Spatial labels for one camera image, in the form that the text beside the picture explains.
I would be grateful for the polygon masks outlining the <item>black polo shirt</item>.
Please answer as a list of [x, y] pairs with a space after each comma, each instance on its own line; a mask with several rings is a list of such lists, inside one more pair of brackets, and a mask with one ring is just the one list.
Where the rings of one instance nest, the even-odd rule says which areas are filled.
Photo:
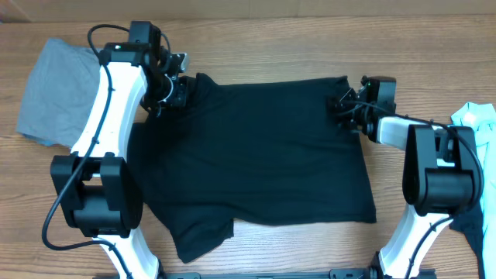
[[133, 126], [129, 169], [182, 262], [232, 237], [235, 219], [375, 222], [360, 138], [326, 108], [349, 89], [345, 77], [220, 85], [198, 74], [184, 108]]

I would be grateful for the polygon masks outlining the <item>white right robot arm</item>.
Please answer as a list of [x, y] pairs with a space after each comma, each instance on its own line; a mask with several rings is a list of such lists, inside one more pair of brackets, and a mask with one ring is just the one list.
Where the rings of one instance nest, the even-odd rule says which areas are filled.
[[434, 278], [421, 262], [453, 219], [478, 205], [484, 172], [474, 131], [399, 115], [396, 80], [367, 77], [359, 91], [331, 97], [327, 107], [339, 126], [372, 142], [404, 151], [402, 193], [405, 210], [388, 243], [364, 269], [331, 270], [331, 278]]

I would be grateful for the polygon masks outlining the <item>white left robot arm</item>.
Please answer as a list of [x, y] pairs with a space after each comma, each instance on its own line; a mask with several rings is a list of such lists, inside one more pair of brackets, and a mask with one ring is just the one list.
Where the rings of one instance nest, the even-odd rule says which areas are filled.
[[70, 154], [50, 165], [57, 198], [41, 237], [51, 250], [99, 245], [119, 278], [164, 278], [140, 228], [143, 196], [127, 165], [128, 142], [138, 108], [159, 116], [186, 106], [180, 75], [189, 57], [162, 46], [166, 35], [149, 21], [133, 21], [126, 32], [126, 42], [94, 52], [98, 92]]

